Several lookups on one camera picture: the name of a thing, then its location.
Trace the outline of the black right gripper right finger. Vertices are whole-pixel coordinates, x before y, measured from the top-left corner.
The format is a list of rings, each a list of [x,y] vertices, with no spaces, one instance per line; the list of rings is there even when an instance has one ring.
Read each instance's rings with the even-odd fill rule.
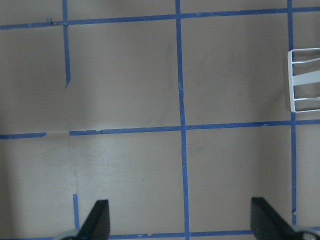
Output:
[[[263,197],[251,198],[250,229],[256,240],[301,239],[301,233],[294,231]]]

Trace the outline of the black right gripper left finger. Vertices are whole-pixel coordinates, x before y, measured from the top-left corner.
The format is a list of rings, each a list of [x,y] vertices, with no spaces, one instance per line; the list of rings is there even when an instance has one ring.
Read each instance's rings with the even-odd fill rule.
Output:
[[[82,227],[77,240],[107,240],[110,235],[109,201],[97,200]]]

